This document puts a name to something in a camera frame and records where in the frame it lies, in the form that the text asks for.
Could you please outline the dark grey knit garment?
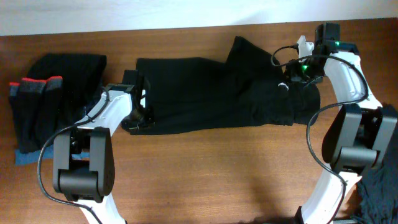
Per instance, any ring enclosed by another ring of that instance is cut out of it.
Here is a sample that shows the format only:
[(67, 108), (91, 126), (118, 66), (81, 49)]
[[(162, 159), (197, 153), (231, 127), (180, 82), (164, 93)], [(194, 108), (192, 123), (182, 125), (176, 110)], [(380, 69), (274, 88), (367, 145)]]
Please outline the dark grey knit garment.
[(397, 224), (397, 130), (394, 130), (382, 164), (357, 184), (361, 197), (351, 216), (360, 223)]

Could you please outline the black t-shirt with logo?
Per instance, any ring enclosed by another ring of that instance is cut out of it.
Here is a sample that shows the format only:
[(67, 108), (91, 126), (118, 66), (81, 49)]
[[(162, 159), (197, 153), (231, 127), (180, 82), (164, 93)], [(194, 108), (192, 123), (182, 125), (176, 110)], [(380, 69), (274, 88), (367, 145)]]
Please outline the black t-shirt with logo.
[(228, 58), (139, 58), (124, 82), (144, 81), (150, 120), (123, 121), (136, 135), (265, 124), (307, 124), (320, 109), (316, 85), (288, 82), (279, 61), (243, 37)]

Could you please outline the middle dark sock red cuff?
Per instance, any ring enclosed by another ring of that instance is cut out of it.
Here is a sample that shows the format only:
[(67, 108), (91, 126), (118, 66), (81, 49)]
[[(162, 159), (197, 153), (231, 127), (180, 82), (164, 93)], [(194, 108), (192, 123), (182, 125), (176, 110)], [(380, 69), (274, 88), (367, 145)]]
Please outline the middle dark sock red cuff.
[(23, 78), (20, 82), (16, 103), (21, 128), (21, 153), (27, 154), (39, 148), (35, 136), (35, 123), (45, 86), (45, 80)]

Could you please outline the folded black garment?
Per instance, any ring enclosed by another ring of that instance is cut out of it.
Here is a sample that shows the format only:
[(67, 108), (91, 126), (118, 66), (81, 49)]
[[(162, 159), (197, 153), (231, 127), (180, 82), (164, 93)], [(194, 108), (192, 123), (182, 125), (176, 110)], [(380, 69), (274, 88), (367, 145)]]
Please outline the folded black garment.
[(33, 64), (28, 78), (63, 78), (55, 131), (81, 120), (99, 100), (106, 64), (107, 57), (98, 54), (46, 54)]

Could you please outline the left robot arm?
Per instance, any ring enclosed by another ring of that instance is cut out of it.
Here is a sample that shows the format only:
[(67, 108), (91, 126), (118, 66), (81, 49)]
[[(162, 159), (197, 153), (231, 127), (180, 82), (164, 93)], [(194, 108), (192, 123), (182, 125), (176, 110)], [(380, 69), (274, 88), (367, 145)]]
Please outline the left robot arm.
[(125, 223), (111, 193), (116, 175), (111, 137), (119, 126), (134, 134), (154, 125), (145, 100), (149, 90), (143, 74), (126, 70), (121, 83), (107, 85), (91, 111), (53, 140), (53, 188), (89, 223)]

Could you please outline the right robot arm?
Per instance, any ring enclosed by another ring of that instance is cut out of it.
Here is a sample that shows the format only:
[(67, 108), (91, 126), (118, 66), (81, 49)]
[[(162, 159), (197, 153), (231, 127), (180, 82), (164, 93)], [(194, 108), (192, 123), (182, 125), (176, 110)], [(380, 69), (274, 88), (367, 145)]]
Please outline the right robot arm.
[(323, 172), (310, 198), (298, 208), (294, 223), (333, 223), (348, 191), (382, 164), (397, 115), (373, 95), (359, 50), (340, 39), (339, 24), (321, 24), (314, 42), (301, 36), (292, 47), (298, 58), (286, 65), (288, 81), (308, 87), (329, 78), (339, 109), (323, 139), (322, 158), (316, 160)]

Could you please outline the left dark sock red cuff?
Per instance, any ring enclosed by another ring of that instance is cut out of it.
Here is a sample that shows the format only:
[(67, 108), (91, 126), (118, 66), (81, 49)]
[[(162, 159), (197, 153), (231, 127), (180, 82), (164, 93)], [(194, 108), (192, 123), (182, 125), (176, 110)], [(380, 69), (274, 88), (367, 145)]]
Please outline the left dark sock red cuff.
[(12, 110), (12, 120), (14, 123), (14, 127), (18, 127), (19, 120), (21, 118), (21, 106), (18, 99), (18, 92), (20, 83), (18, 82), (10, 82), (9, 84), (9, 104)]

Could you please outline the right dark sock red cuff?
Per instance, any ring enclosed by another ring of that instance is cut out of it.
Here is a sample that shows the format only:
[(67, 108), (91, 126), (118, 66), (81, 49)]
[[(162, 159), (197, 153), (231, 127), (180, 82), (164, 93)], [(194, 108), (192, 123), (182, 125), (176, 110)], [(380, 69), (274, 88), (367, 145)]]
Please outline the right dark sock red cuff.
[(54, 76), (47, 79), (42, 101), (39, 105), (35, 134), (41, 149), (57, 128), (57, 115), (62, 98), (63, 78)]

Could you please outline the dark sock red cuff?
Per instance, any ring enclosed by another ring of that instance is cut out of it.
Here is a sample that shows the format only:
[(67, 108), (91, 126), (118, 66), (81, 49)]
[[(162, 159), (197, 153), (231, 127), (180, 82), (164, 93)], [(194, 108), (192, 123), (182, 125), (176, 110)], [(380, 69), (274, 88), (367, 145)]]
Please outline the dark sock red cuff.
[(45, 86), (45, 80), (23, 78), (20, 82), (16, 103), (21, 128), (21, 153), (27, 154), (39, 148), (35, 136), (35, 123)]
[(18, 82), (10, 82), (9, 84), (9, 104), (12, 110), (12, 120), (14, 123), (14, 127), (18, 127), (19, 120), (21, 118), (21, 106), (18, 99), (18, 92), (20, 83)]
[(39, 105), (35, 134), (41, 149), (57, 128), (57, 115), (62, 98), (63, 78), (54, 76), (47, 79), (42, 101)]

